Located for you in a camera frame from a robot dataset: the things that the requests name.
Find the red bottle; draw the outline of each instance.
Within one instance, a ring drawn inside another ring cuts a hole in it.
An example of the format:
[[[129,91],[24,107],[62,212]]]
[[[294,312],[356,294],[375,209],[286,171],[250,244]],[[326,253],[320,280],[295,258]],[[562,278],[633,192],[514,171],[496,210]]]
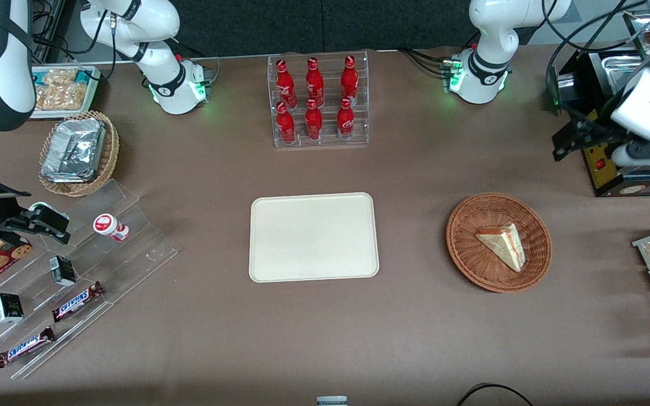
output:
[[[337,113],[337,137],[340,141],[350,141],[353,138],[353,122],[355,115],[350,108],[350,99],[340,100],[340,111]]]
[[[308,136],[317,141],[322,136],[323,115],[318,109],[318,103],[314,98],[308,99],[308,110],[305,112],[305,123],[308,126]]]
[[[295,143],[295,121],[292,115],[287,112],[287,106],[284,102],[278,102],[278,132],[285,144]]]
[[[305,76],[305,83],[308,85],[308,97],[315,99],[318,108],[322,107],[325,104],[325,80],[315,58],[308,58],[308,74]]]
[[[340,76],[340,85],[341,97],[349,98],[351,106],[358,104],[358,71],[355,69],[355,57],[352,55],[345,57],[345,70]]]
[[[286,104],[287,110],[292,110],[297,107],[295,81],[292,80],[292,75],[287,71],[287,64],[282,59],[275,62],[275,67],[278,70],[278,92],[280,99]]]

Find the gray wall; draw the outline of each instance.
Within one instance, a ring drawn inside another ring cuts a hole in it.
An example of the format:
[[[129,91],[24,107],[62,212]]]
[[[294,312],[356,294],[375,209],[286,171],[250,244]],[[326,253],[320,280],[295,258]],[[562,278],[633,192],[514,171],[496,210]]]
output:
[[[178,39],[207,56],[458,46],[476,31],[469,0],[171,2],[182,20]],[[521,43],[533,32],[520,32]]]

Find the brown wicker basket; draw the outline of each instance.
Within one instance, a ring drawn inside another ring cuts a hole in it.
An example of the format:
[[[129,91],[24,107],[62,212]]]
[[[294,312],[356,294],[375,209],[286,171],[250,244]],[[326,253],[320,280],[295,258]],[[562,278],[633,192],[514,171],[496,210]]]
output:
[[[475,236],[480,228],[514,223],[526,263],[515,272]],[[526,203],[500,193],[467,198],[453,210],[446,229],[446,245],[453,261],[473,283],[494,292],[514,293],[531,288],[546,274],[552,259],[550,234]]]
[[[107,180],[112,178],[114,167],[117,164],[117,154],[119,153],[119,136],[117,134],[117,129],[114,128],[112,122],[109,121],[107,116],[98,111],[88,111],[86,113],[77,114],[76,116],[65,118],[64,121],[83,120],[85,118],[97,118],[103,121],[107,126],[107,133],[105,135],[104,146],[102,147],[102,155],[100,156],[97,178],[90,183],[54,183],[44,179],[40,174],[39,180],[50,192],[70,197],[87,196],[96,192],[107,182]],[[56,126],[52,131],[49,131],[49,136],[47,136],[46,141],[44,141],[44,148],[42,148],[42,152],[39,154],[39,165],[44,164],[44,159],[49,151],[49,144],[52,141],[55,129]]]

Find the snickers bar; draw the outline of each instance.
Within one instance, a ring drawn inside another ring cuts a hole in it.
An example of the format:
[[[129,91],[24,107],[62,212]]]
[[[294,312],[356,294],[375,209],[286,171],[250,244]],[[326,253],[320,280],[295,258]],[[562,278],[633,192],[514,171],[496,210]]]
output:
[[[51,327],[47,327],[43,332],[37,334],[36,336],[28,339],[27,341],[19,344],[18,346],[10,349],[7,352],[0,353],[0,368],[6,367],[11,362],[13,362],[16,357],[26,354],[27,352],[32,352],[37,347],[40,347],[44,344],[49,344],[50,342],[56,341],[54,337],[54,332]]]
[[[76,295],[72,300],[63,304],[60,308],[52,310],[52,316],[54,316],[54,322],[64,320],[65,318],[71,316],[77,310],[80,310],[85,304],[90,300],[96,298],[97,296],[105,293],[106,291],[100,285],[99,281],[95,282],[94,285],[90,285],[84,292]]]

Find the white food tray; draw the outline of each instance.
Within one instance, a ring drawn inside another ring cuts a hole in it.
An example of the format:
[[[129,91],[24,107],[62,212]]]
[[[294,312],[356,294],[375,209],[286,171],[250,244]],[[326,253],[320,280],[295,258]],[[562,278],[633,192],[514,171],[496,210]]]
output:
[[[255,282],[372,277],[379,267],[368,193],[263,197],[252,204]]]

